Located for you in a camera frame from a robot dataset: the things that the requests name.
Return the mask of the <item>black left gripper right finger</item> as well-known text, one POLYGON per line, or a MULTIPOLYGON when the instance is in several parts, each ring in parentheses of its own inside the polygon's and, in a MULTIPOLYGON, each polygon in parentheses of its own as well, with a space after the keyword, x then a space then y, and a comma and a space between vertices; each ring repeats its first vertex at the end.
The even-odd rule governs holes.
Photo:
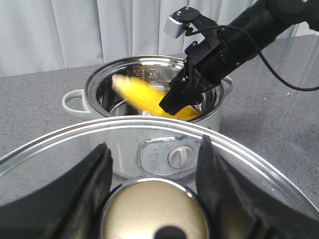
POLYGON ((317 239, 319 222, 255 186, 203 136, 196 187, 216 239, 317 239))

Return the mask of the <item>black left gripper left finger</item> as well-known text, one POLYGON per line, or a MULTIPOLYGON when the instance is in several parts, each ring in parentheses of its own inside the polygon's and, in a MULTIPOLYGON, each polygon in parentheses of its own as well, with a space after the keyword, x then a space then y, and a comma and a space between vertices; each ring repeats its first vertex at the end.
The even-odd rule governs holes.
POLYGON ((105 143, 47 186, 0 208, 2 239, 96 239, 111 192, 113 159, 105 143))

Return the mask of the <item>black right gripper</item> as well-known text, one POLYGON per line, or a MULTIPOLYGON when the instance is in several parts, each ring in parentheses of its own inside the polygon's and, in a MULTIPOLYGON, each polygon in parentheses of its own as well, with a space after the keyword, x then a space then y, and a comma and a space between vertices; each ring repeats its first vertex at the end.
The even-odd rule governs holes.
POLYGON ((204 39, 186 48, 184 68, 159 103, 172 116, 186 106, 200 104, 202 93, 217 87, 222 78, 259 51, 259 31, 253 27, 209 27, 200 34, 204 39))

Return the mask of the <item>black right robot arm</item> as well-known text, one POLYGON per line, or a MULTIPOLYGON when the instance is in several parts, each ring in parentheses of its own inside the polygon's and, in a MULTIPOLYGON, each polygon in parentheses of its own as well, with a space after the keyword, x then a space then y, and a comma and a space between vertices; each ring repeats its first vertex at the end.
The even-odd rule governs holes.
POLYGON ((186 49, 183 69, 171 80, 159 106, 171 115, 200 104, 202 94, 220 85, 235 69, 261 56, 261 51, 292 25, 306 22, 319 29, 316 0, 259 0, 228 25, 219 25, 185 6, 169 16, 164 30, 171 37, 202 34, 201 42, 186 49))

